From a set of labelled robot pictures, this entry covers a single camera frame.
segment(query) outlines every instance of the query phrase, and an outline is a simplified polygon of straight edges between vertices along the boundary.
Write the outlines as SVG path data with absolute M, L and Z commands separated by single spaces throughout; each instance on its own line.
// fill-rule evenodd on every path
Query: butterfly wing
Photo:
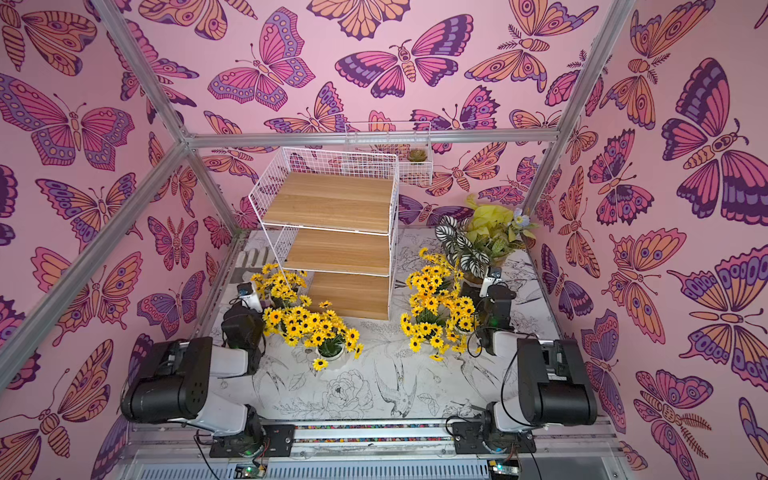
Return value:
M 176 299 L 167 293 L 155 293 L 141 299 L 136 307 L 136 314 L 146 318 L 150 325 L 160 325 L 166 340 L 179 330 Z
M 661 449 L 672 457 L 675 465 L 677 465 L 677 469 L 680 470 L 680 474 L 685 480 L 699 480 L 694 460 L 690 457 L 683 439 L 677 434 L 672 425 L 662 419 L 654 420 L 650 424 L 650 434 Z
M 579 73 L 581 73 L 581 70 L 573 70 L 565 72 L 564 74 L 557 77 L 549 87 L 549 91 L 547 91 L 547 98 L 544 103 L 550 107 L 554 107 L 555 105 L 569 99 L 571 97 L 571 92 L 574 89 L 574 85 L 576 84 L 576 79 L 578 78 Z
M 479 130 L 496 128 L 496 120 L 492 116 L 496 113 L 497 107 L 498 103 L 491 98 L 491 91 L 480 86 L 467 97 L 459 113 L 458 120 L 462 128 Z
M 733 342 L 730 369 L 742 380 L 768 392 L 768 373 L 765 368 L 768 365 L 768 347 L 742 326 L 735 325 L 733 330 L 736 339 Z
M 106 339 L 74 376 L 57 410 L 64 420 L 87 422 L 107 406 L 110 386 L 106 381 L 113 348 L 112 340 Z
M 720 213 L 748 225 L 768 225 L 768 165 L 747 152 L 723 153 L 723 203 Z
M 469 177 L 478 180 L 490 180 L 498 174 L 499 166 L 496 163 L 506 147 L 507 142 L 494 142 L 486 145 L 467 162 L 462 170 Z M 532 159 L 533 157 L 526 157 L 523 161 L 528 160 L 530 162 Z
M 200 270 L 192 274 L 181 290 L 181 314 L 185 323 L 197 318 L 197 299 L 203 294 L 205 273 Z
M 107 275 L 101 287 L 101 300 L 97 307 L 98 317 L 102 322 L 120 323 L 123 329 L 127 328 L 121 319 L 131 304 L 127 297 L 139 280 L 141 262 L 141 253 L 132 253 Z

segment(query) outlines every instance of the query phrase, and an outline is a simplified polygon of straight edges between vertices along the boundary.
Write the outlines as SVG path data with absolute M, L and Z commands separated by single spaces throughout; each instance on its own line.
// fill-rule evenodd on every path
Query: orange butterfly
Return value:
M 552 6 L 547 5 L 547 0 L 509 0 L 512 13 L 523 32 L 528 37 L 548 37 L 561 35 L 582 26 L 598 11 L 594 6 L 583 11 L 581 15 L 568 14 L 568 9 L 560 2 Z M 538 38 L 522 38 L 522 35 L 514 25 L 508 26 L 509 34 L 517 41 L 508 41 L 498 46 L 499 50 L 506 50 L 515 46 L 522 48 L 507 53 L 502 53 L 482 61 L 467 70 L 464 76 L 482 81 L 499 81 L 508 76 L 512 81 L 533 79 L 537 81 L 536 88 L 539 93 L 547 87 L 547 70 L 538 58 L 525 50 L 538 52 L 549 50 L 549 44 Z
M 56 413 L 51 411 L 51 407 L 55 401 L 58 382 L 53 388 L 54 399 L 39 415 L 21 414 L 0 420 L 0 422 L 4 422 L 21 416 L 40 422 L 40 426 L 37 428 L 0 438 L 0 468 L 2 468 L 0 474 L 3 478 L 27 480 L 32 476 L 40 458 L 40 446 L 44 435 L 48 437 L 48 445 L 53 453 L 60 457 L 69 458 L 69 433 L 61 424 L 61 420 L 73 423 L 87 422 L 104 411 L 111 391 L 106 380 L 113 348 L 110 339 L 96 347 L 96 350 L 85 360 L 77 375 L 72 379 L 72 383 L 67 388 L 64 398 L 61 399 Z M 66 369 L 61 375 L 61 379 L 68 372 L 69 369 Z
M 614 100 L 619 110 L 627 108 L 627 117 L 633 123 L 652 130 L 656 126 L 654 96 L 643 74 L 656 84 L 658 78 L 651 67 L 657 67 L 670 56 L 661 53 L 695 27 L 714 5 L 715 0 L 688 2 L 675 7 L 664 21 L 661 21 L 661 15 L 656 15 L 645 25 L 638 24 L 640 14 L 635 10 L 629 30 L 630 41 L 635 51 L 650 60 L 650 64 L 642 58 L 630 60 L 627 66 L 639 75 L 625 78 L 611 87 L 600 102 L 600 108 Z
M 576 127 L 571 132 L 571 136 L 568 138 L 568 147 L 565 149 L 565 153 L 571 152 L 571 165 L 576 164 L 579 158 L 581 158 L 581 152 L 587 151 L 594 147 L 598 142 L 598 134 L 593 131 L 585 131 L 581 133 L 582 128 L 588 128 L 581 126 L 581 117 L 579 117 Z
M 82 15 L 70 12 L 32 12 L 20 15 L 15 6 L 22 0 L 5 0 L 0 5 L 0 18 L 6 24 L 2 28 L 5 53 L 22 71 L 26 52 L 24 31 L 37 51 L 50 66 L 73 77 L 83 69 L 83 61 L 71 52 L 79 53 L 96 38 L 96 24 Z
M 562 194 L 560 197 L 560 215 L 564 219 L 570 221 L 570 223 L 563 226 L 558 235 L 568 235 L 571 237 L 568 239 L 568 244 L 565 246 L 565 260 L 572 266 L 580 266 L 585 272 L 592 275 L 594 278 L 600 278 L 600 265 L 598 265 L 598 259 L 594 255 L 592 248 L 587 243 L 586 239 L 579 232 L 583 230 L 589 233 L 589 230 L 584 228 L 581 223 L 581 219 L 577 220 L 579 207 L 581 206 L 581 193 L 584 191 L 584 168 L 579 167 L 574 173 L 573 180 L 571 180 L 571 186 L 568 187 L 568 191 Z M 584 214 L 587 213 L 587 199 L 584 199 Z
M 253 9 L 246 0 L 224 0 L 227 4 L 237 9 L 243 15 L 258 20 Z M 208 8 L 203 13 L 205 4 Z M 221 40 L 227 33 L 227 16 L 221 8 L 220 0 L 189 0 L 188 2 L 179 2 L 178 0 L 144 0 L 139 4 L 139 14 L 158 23 L 169 23 L 188 27 L 194 22 L 197 26 L 194 32 L 200 37 L 208 40 Z

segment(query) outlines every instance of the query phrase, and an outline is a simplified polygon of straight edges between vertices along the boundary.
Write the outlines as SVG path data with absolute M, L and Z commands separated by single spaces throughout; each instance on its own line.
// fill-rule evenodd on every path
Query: wire rack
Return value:
M 371 143 L 370 132 L 384 132 L 384 138 Z M 397 156 L 400 181 L 417 187 L 432 184 L 435 158 L 432 152 L 432 125 L 427 121 L 351 121 L 344 125 L 347 151 Z M 424 150 L 427 159 L 420 163 L 408 160 L 412 150 Z

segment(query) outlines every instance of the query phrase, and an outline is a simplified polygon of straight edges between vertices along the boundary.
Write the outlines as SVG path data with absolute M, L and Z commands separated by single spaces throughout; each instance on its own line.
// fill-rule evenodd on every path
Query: yellow flower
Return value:
M 328 361 L 323 359 L 315 359 L 314 362 L 312 362 L 312 367 L 317 370 L 318 372 L 328 366 Z

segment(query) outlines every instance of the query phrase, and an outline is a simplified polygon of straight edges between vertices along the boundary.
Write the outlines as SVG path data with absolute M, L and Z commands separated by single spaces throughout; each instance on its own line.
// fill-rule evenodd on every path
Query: black cable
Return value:
M 197 435 L 195 435 L 193 438 L 194 438 L 194 444 L 197 445 L 197 449 L 200 450 L 200 456 L 203 457 L 203 460 L 205 461 L 205 465 L 207 465 L 208 470 L 210 470 L 210 474 L 213 475 L 216 480 L 221 480 L 221 478 L 219 478 L 219 475 L 216 475 L 216 472 L 214 472 L 214 470 L 210 467 L 210 463 L 208 463 L 208 459 L 205 458 L 205 454 L 203 453 L 203 448 L 200 447 L 200 440 L 197 439 Z

